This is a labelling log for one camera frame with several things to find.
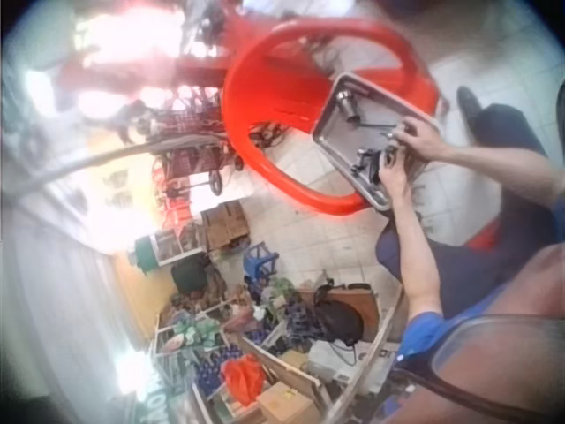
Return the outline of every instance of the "person's arm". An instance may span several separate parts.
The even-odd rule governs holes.
[[[392,165],[381,161],[379,177],[392,202],[400,239],[400,272],[408,298],[408,320],[424,312],[442,314],[440,275],[412,206],[403,148],[398,150]]]
[[[555,168],[539,153],[523,148],[458,148],[444,142],[425,122],[407,117],[404,123],[412,134],[396,131],[395,136],[427,161],[452,163],[475,170],[519,196],[548,208],[565,192],[565,170]]]

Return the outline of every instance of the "person's hand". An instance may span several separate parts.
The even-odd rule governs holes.
[[[393,206],[401,202],[411,202],[411,187],[404,168],[406,148],[401,146],[396,150],[395,160],[387,163],[385,152],[380,155],[379,178],[387,190]]]
[[[441,138],[433,126],[414,117],[403,118],[404,128],[393,131],[395,138],[401,143],[413,148],[416,153],[427,161],[440,161],[452,148]]]

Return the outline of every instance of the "blue shirt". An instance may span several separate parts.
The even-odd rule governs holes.
[[[563,196],[555,204],[553,213],[557,236],[556,242],[561,243],[565,241],[565,198]],[[508,283],[501,285],[477,305],[470,307],[449,320],[445,320],[443,316],[435,312],[424,312],[416,315],[411,319],[404,331],[403,341],[398,349],[398,360],[427,351],[459,322],[482,315],[496,298],[504,292],[507,286]]]

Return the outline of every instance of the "black shoe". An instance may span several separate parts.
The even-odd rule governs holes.
[[[465,86],[457,89],[457,104],[467,125],[472,130],[478,115],[483,110],[476,95]]]

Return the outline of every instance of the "red plastic bag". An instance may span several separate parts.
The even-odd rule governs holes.
[[[222,373],[231,396],[243,406],[254,402],[263,389],[265,373],[252,355],[245,355],[238,360],[226,360]]]

